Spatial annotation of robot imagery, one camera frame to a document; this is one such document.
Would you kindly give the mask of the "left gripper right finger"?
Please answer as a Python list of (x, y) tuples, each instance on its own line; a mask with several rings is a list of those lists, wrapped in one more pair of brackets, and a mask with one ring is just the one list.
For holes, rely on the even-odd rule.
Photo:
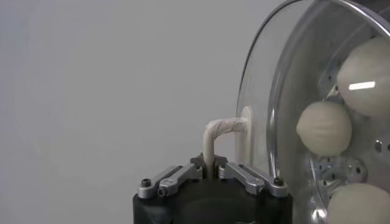
[(262, 191), (277, 198), (288, 196), (288, 185), (280, 177), (272, 177), (252, 165), (228, 162), (225, 157), (216, 156), (214, 162), (216, 176), (219, 179), (234, 179), (241, 183), (246, 192), (259, 195)]

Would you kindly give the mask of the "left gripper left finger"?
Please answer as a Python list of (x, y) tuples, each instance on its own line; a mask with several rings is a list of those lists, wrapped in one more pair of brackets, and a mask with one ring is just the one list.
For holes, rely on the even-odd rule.
[(180, 186), (186, 181), (200, 180), (203, 177), (204, 160), (200, 154), (191, 158), (184, 166), (169, 166), (152, 178), (142, 179), (136, 195), (140, 199), (168, 197), (178, 193)]

